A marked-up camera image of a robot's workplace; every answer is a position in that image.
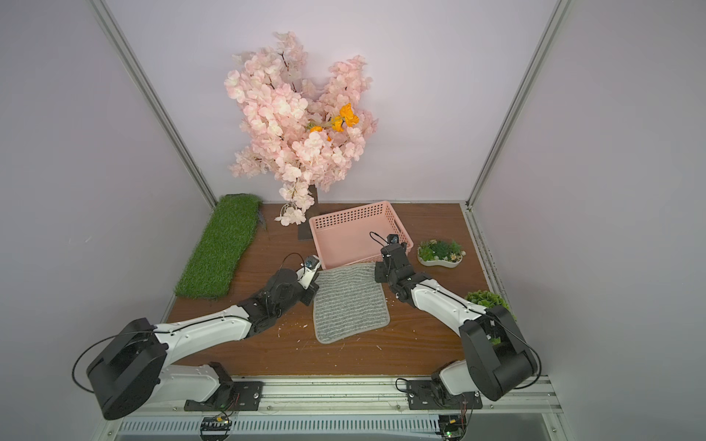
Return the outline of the pink plastic basket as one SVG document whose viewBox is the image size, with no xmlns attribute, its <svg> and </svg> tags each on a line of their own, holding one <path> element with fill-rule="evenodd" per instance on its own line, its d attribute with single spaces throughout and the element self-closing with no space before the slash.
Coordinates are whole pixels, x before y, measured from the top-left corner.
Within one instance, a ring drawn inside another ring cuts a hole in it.
<svg viewBox="0 0 706 441">
<path fill-rule="evenodd" d="M 414 247 L 388 201 L 315 216 L 309 225 L 323 269 L 380 261 L 389 234 L 397 234 L 407 244 L 406 253 Z"/>
</svg>

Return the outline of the grey striped dishcloth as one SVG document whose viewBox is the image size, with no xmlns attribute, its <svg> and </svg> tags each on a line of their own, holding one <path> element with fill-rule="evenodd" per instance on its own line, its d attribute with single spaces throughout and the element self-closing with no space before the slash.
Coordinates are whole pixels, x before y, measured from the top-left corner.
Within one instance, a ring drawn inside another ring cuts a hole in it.
<svg viewBox="0 0 706 441">
<path fill-rule="evenodd" d="M 319 343 L 330 345 L 389 325 L 384 288 L 375 280 L 374 271 L 375 264 L 362 263 L 318 275 L 313 319 Z"/>
</svg>

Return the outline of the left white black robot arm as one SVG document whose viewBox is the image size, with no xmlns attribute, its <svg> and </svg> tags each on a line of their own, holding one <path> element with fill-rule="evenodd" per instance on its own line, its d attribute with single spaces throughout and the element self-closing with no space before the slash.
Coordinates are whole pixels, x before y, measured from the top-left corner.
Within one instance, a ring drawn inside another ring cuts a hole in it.
<svg viewBox="0 0 706 441">
<path fill-rule="evenodd" d="M 237 393 L 222 364 L 190 367 L 180 360 L 268 331 L 297 303 L 312 302 L 317 276 L 317 268 L 283 268 L 264 288 L 221 312 L 159 325 L 136 319 L 105 338 L 106 347 L 86 369 L 103 418 L 119 420 L 154 402 L 182 401 L 188 411 L 229 409 Z"/>
</svg>

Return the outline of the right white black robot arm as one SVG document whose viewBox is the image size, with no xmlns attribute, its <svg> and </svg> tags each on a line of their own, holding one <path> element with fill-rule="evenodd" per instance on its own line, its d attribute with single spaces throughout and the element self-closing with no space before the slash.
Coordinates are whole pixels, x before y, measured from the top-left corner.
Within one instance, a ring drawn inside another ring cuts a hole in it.
<svg viewBox="0 0 706 441">
<path fill-rule="evenodd" d="M 524 381 L 542 376 L 542 362 L 502 305 L 485 307 L 444 288 L 436 279 L 415 271 L 403 244 L 386 244 L 374 277 L 385 283 L 399 301 L 426 312 L 461 340 L 464 359 L 434 374 L 438 399 L 478 392 L 493 402 Z"/>
</svg>

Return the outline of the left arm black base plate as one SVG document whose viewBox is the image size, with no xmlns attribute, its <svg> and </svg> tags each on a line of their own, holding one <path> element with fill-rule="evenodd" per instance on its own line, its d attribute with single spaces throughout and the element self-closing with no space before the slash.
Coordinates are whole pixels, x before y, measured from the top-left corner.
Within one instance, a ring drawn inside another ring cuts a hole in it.
<svg viewBox="0 0 706 441">
<path fill-rule="evenodd" d="M 234 380 L 219 362 L 207 366 L 213 371 L 209 374 L 216 378 L 217 388 L 201 401 L 186 400 L 185 412 L 254 412 L 259 409 L 264 382 Z"/>
</svg>

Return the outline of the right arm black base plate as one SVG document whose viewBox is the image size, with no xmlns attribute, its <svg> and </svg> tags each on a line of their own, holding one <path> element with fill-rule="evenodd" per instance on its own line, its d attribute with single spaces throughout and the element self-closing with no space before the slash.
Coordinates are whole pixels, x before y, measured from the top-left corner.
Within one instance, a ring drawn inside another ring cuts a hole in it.
<svg viewBox="0 0 706 441">
<path fill-rule="evenodd" d="M 397 379 L 395 388 L 404 394 L 413 411 L 471 411 L 484 407 L 478 391 L 451 395 L 438 380 Z"/>
</svg>

